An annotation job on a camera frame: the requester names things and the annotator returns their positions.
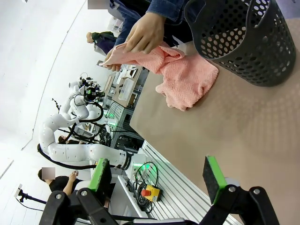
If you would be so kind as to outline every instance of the laundry basket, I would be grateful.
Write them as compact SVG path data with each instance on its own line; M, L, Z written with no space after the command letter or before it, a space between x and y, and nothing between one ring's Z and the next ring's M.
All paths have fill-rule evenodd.
M205 59L257 86L275 86L292 72L296 49L274 0L190 0L184 13Z

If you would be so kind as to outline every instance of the red button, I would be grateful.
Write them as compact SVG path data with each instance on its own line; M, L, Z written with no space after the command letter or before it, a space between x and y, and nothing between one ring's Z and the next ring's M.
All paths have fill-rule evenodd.
M143 197L145 197L145 196L150 196L150 195L151 195L151 192L150 192L149 190L143 190L143 191L141 191L141 195L142 195Z

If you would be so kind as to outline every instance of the person in background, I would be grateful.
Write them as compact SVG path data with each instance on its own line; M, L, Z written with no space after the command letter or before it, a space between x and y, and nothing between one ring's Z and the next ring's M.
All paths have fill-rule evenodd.
M94 50L103 56L106 56L109 51L114 47L116 37L112 32L106 31L102 33L91 33L86 34L87 43L94 44Z
M59 136L58 138L58 142L61 143L66 137L65 136ZM83 142L81 141L75 141L75 140L67 140L66 141L66 144L84 144Z
M67 176L58 176L54 179L43 179L45 175L42 175L42 170L38 171L38 177L40 180L49 185L51 191L63 191L67 195L70 195L74 192L76 185L82 180L77 179L78 171L72 172L68 177Z
M149 54L165 41L170 47L193 40L192 32L183 14L188 0L110 0L110 9L115 9L123 17L123 27L115 45L125 42L125 52ZM108 60L113 49L107 54ZM106 66L119 71L121 64Z

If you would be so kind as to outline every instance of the towel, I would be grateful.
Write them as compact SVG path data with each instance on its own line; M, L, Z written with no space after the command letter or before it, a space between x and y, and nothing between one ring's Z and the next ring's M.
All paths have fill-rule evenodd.
M182 111L193 107L212 87L218 75L218 69L199 54L185 56L183 51L170 48L166 43L149 54L124 53L125 46L126 43L116 46L102 65L141 65L155 74L162 74L164 81L156 87L156 92L166 97L168 107Z

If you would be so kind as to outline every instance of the pink cloth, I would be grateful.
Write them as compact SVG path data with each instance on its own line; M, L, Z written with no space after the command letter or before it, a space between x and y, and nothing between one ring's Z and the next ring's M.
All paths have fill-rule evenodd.
M163 43L150 54L123 53L126 43L118 45L103 66L141 65L155 74L162 74L164 82L156 87L156 91L166 97L168 107L185 111L212 87L218 69L199 54L185 56L184 52L165 45Z

